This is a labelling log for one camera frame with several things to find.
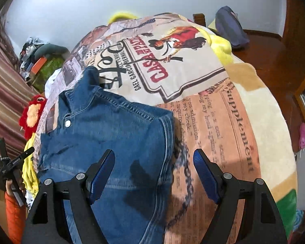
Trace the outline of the orange sleeve forearm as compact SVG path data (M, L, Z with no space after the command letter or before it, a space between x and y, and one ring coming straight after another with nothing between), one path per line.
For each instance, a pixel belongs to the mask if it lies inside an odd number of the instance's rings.
M5 193L8 234L12 243L20 244L26 222L26 207L19 206L16 199Z

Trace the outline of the left hand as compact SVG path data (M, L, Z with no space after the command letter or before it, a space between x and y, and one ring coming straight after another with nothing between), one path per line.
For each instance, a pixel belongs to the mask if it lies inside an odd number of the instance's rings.
M19 171L19 174L16 178L16 181L18 183L19 190L23 193L23 195L26 194L25 184L23 182L22 178L22 171ZM6 193L10 197L14 197L14 190L17 188L16 185L14 185L14 182L12 180L6 180Z

